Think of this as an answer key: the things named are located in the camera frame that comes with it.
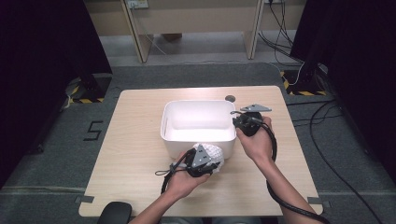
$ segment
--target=black curtain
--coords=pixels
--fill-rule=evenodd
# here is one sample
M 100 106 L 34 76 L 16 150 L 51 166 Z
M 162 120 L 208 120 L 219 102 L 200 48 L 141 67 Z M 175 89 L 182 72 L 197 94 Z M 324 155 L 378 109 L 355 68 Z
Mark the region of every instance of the black curtain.
M 0 188 L 44 139 L 69 82 L 111 68 L 82 0 L 0 1 Z

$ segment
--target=power outlet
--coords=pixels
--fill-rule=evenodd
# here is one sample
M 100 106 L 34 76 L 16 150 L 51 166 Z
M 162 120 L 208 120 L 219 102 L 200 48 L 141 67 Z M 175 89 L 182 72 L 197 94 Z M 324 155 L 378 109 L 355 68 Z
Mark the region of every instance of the power outlet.
M 128 0 L 127 3 L 130 9 L 149 8 L 148 0 Z
M 286 0 L 273 0 L 273 4 L 282 4 L 286 2 Z M 264 4 L 269 5 L 270 1 L 269 0 L 264 0 Z

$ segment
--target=person's right hand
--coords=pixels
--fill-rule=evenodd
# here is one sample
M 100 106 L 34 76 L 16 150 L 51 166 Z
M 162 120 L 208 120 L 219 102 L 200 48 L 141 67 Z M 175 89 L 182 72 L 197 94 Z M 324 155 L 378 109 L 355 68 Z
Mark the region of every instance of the person's right hand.
M 262 116 L 264 123 L 270 127 L 271 119 Z M 241 141 L 242 147 L 246 154 L 255 162 L 272 160 L 272 143 L 271 138 L 264 128 L 260 128 L 253 136 L 246 136 L 239 128 L 236 129 L 236 135 Z

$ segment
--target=person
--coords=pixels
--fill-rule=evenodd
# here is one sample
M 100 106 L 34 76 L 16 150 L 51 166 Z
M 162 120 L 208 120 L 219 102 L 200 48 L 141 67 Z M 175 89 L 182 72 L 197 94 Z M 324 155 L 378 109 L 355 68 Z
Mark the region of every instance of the person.
M 271 119 L 262 117 L 263 122 L 271 129 Z M 303 198 L 303 196 L 294 188 L 294 186 L 283 176 L 272 160 L 272 143 L 270 136 L 260 128 L 253 136 L 246 136 L 240 129 L 236 129 L 236 135 L 239 138 L 247 156 L 252 159 L 262 174 L 271 185 L 274 193 L 283 201 L 293 204 L 296 207 L 315 213 L 314 209 Z M 170 179 L 167 190 L 159 196 L 149 207 L 142 213 L 131 220 L 130 224 L 157 224 L 163 214 L 178 200 L 187 197 L 196 187 L 205 183 L 210 175 L 200 177 L 191 177 L 187 172 L 176 172 Z M 283 217 L 288 224 L 317 224 L 321 223 L 311 217 L 306 217 L 290 211 L 280 206 Z

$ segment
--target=white container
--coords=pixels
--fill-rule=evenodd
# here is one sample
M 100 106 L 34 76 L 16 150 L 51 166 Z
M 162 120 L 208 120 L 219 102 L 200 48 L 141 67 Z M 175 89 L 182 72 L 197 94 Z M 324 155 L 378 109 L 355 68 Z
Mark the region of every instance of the white container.
M 228 101 L 172 101 L 163 111 L 161 137 L 169 156 L 177 158 L 196 143 L 220 147 L 224 159 L 233 154 L 235 127 L 230 112 L 235 111 Z

